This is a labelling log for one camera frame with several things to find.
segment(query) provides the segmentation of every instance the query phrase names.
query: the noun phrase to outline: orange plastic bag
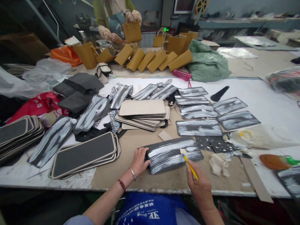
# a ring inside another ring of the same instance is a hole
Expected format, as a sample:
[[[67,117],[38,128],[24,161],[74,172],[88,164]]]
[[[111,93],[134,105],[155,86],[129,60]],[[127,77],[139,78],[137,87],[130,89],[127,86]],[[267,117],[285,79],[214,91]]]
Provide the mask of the orange plastic bag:
[[[82,64],[82,61],[70,46],[59,47],[51,50],[51,58],[58,59],[64,63],[70,63],[73,67]]]

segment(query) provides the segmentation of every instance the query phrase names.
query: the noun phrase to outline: green handle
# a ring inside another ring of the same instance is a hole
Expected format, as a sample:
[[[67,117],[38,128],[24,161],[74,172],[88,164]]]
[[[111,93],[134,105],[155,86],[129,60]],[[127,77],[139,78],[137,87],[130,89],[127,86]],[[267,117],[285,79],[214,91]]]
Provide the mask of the green handle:
[[[298,163],[300,163],[300,160],[295,160],[291,156],[283,156],[283,157],[285,157],[285,159],[287,160],[287,163],[289,163],[293,166],[296,166],[296,165],[298,165]]]

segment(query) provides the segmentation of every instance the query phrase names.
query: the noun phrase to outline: yellow reel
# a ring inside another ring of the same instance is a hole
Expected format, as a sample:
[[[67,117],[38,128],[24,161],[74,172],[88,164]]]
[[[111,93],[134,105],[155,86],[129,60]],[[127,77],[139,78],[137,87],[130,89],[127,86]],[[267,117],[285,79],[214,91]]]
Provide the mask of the yellow reel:
[[[209,0],[199,0],[195,7],[195,13],[198,14],[202,9],[202,12],[201,12],[201,15],[202,15],[207,10],[208,5],[209,5]]]

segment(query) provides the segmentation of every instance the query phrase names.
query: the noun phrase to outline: green plastic bag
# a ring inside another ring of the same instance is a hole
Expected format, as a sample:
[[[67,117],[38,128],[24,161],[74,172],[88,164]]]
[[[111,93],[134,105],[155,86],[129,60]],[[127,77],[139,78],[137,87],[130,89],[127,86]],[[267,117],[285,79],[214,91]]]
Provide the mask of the green plastic bag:
[[[231,73],[227,59],[211,50],[208,45],[192,40],[188,48],[192,52],[193,61],[187,66],[194,81],[218,81],[228,77]]]

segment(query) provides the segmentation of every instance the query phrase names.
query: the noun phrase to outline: yellow brush handle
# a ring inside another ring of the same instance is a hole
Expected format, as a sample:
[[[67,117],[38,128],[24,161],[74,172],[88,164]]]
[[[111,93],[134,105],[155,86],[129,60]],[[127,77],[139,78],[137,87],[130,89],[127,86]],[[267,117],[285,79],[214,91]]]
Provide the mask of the yellow brush handle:
[[[196,175],[196,173],[195,173],[195,171],[194,171],[194,169],[193,169],[193,167],[188,163],[188,159],[187,159],[187,157],[186,156],[184,156],[184,159],[185,159],[185,161],[187,162],[187,164],[190,166],[190,169],[191,169],[191,172],[194,174],[194,176],[195,176],[195,178],[196,178],[196,180],[198,180],[198,177],[197,177],[197,175]]]

